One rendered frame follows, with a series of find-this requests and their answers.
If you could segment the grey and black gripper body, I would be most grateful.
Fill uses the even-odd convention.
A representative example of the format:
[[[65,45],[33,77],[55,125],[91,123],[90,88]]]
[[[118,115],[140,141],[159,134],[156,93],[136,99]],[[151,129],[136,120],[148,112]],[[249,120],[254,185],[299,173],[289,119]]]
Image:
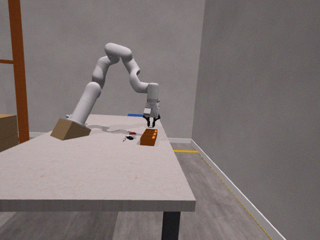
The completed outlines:
[[[157,118],[160,114],[159,103],[146,102],[145,108],[152,108],[150,116],[145,115],[145,117]]]

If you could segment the orange rack of bins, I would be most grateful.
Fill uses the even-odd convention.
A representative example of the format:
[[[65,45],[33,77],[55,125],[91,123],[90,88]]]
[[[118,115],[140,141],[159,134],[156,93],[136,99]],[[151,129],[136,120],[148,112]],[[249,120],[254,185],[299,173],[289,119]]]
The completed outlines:
[[[142,146],[154,146],[157,139],[158,130],[148,129],[144,131],[140,137],[140,145]]]

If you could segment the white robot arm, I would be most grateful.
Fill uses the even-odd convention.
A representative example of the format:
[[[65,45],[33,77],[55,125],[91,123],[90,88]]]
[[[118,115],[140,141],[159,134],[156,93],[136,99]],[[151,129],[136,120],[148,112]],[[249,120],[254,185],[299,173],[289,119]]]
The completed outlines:
[[[120,57],[126,67],[129,76],[129,82],[137,93],[147,94],[148,103],[158,103],[159,85],[157,83],[140,82],[137,75],[140,68],[133,58],[132,51],[124,46],[108,43],[104,47],[107,56],[97,61],[96,67],[92,73],[92,80],[87,84],[85,90],[72,114],[66,115],[67,120],[74,121],[86,127],[85,122],[105,84],[106,74],[109,66],[119,62]]]

